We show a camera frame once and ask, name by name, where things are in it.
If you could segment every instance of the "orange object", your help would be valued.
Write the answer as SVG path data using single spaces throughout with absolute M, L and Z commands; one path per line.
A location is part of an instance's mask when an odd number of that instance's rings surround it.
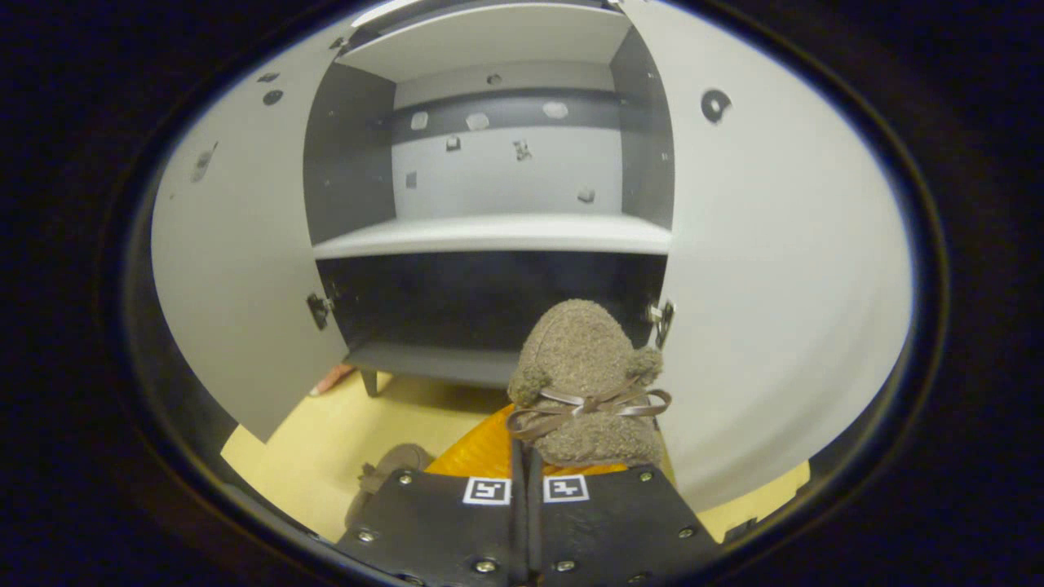
M 425 472 L 456 477 L 511 478 L 512 440 L 504 423 L 507 415 L 514 410 L 515 404 L 509 404 L 482 420 L 442 456 L 435 459 Z M 544 465 L 544 476 L 600 475 L 626 469 L 622 463 L 592 467 Z

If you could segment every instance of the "ribbon bow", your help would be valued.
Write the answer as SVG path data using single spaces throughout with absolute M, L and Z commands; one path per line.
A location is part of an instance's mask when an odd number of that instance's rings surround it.
M 587 397 L 543 389 L 540 391 L 541 396 L 568 405 L 516 409 L 507 417 L 507 422 L 505 423 L 507 431 L 519 440 L 533 441 L 559 429 L 560 426 L 580 414 L 608 412 L 614 416 L 635 418 L 663 414 L 670 406 L 670 394 L 663 390 L 637 390 L 627 392 L 637 381 L 637 376 L 632 377 L 624 381 L 622 385 Z M 643 396 L 658 397 L 663 400 L 663 403 L 660 405 L 627 405 L 628 402 Z M 533 414 L 537 417 L 533 418 L 529 425 L 521 425 L 519 418 L 529 414 Z

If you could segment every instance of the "stuffed animal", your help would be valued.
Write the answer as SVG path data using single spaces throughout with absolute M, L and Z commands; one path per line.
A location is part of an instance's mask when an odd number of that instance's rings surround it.
M 604 308 L 585 300 L 562 302 L 540 319 L 522 347 L 507 388 L 516 405 L 507 429 L 559 467 L 660 466 L 652 416 L 670 405 L 670 396 L 645 388 L 662 369 L 660 352 L 632 348 Z M 651 405 L 650 396 L 663 403 Z

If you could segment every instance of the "open cabinet door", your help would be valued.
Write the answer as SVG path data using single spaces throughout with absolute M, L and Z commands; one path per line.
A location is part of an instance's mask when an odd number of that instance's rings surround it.
M 319 330 L 306 303 L 324 290 L 302 163 L 331 41 L 345 28 L 289 47 L 218 97 L 173 147 L 153 210 L 156 288 L 174 341 L 262 441 L 347 353 L 332 318 Z
M 809 459 L 868 405 L 906 339 L 911 260 L 887 173 L 824 96 L 709 21 L 621 7 L 673 126 L 658 385 L 674 403 L 659 422 L 703 511 Z

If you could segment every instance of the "metal hinge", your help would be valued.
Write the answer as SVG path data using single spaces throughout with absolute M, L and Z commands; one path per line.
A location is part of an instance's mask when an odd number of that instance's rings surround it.
M 326 319 L 333 311 L 333 300 L 327 300 L 319 298 L 315 294 L 309 294 L 305 301 L 308 303 L 308 309 L 312 312 L 312 320 L 315 321 L 315 327 L 319 330 L 326 328 Z
M 649 304 L 645 309 L 645 320 L 656 325 L 656 348 L 663 350 L 667 333 L 670 332 L 670 322 L 674 320 L 674 304 L 670 300 L 664 301 L 662 308 Z

